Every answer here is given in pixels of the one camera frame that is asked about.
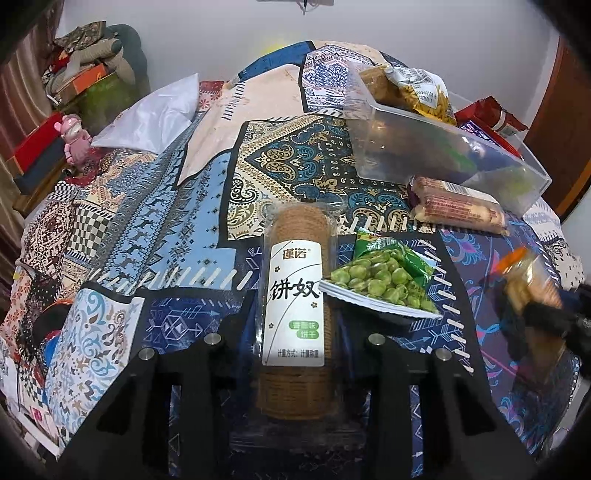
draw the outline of green label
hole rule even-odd
[[[306,340],[316,340],[320,336],[316,330],[298,330],[296,335],[298,338]]]
[[[307,322],[305,320],[292,320],[290,329],[292,330],[318,330],[318,322]]]

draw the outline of white wall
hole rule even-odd
[[[562,231],[571,250],[580,255],[587,283],[591,280],[591,189],[583,196],[569,217],[562,224]]]
[[[306,16],[288,1],[66,0],[60,34],[95,20],[139,32],[153,89],[194,72],[229,80],[273,47],[340,40],[437,73],[465,98],[494,95],[527,123],[552,32],[527,0],[335,0]]]

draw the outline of stuffed toy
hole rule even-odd
[[[78,115],[64,115],[61,123],[53,125],[64,142],[64,153],[68,165],[84,172],[89,160],[90,142],[92,137],[82,128],[82,120]]]

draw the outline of clear plastic container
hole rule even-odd
[[[349,63],[344,104],[360,177],[406,183],[411,176],[421,175],[450,181],[492,195],[503,208],[518,216],[552,182],[532,152],[515,136],[511,144],[523,160],[459,128],[378,104],[359,77],[363,68]],[[456,108],[466,103],[452,93],[450,100]]]

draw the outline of snack package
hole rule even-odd
[[[487,193],[448,181],[412,177],[408,198],[413,207],[411,216],[420,222],[509,235],[503,208]]]
[[[265,221],[257,405],[275,419],[319,419],[332,405],[333,319],[318,285],[336,265],[330,211],[291,202],[271,206]]]
[[[320,282],[320,290],[377,312],[440,318],[427,287],[433,267],[398,240],[359,229],[353,260]]]
[[[503,138],[508,138],[528,128],[491,96],[478,100],[456,112],[456,120],[459,124],[475,118]]]
[[[396,263],[404,268],[419,286],[424,288],[430,282],[433,267],[419,257],[414,250],[395,238],[381,236],[365,228],[360,228],[357,231],[357,239],[353,249],[353,260],[362,258],[364,255],[376,257],[373,255],[376,251],[387,251],[388,255],[396,260]]]
[[[384,73],[398,88],[407,109],[456,126],[449,94],[440,76],[405,67],[387,67]]]
[[[503,257],[494,273],[505,279],[506,295],[518,316],[531,301],[558,309],[563,306],[543,259],[525,247]],[[564,339],[526,326],[525,341],[529,352],[519,365],[519,373],[534,382],[546,383],[566,348]]]
[[[406,108],[400,90],[386,77],[385,68],[372,67],[359,72],[359,76],[376,102],[395,108]]]
[[[466,132],[470,132],[471,134],[475,134],[482,138],[483,140],[487,140],[490,143],[498,145],[499,147],[504,148],[507,150],[511,155],[516,156],[517,158],[522,158],[517,149],[511,145],[507,140],[505,140],[502,136],[493,132],[490,127],[488,127],[482,120],[478,118],[472,118],[468,120],[464,124],[458,123],[459,128],[465,130]]]

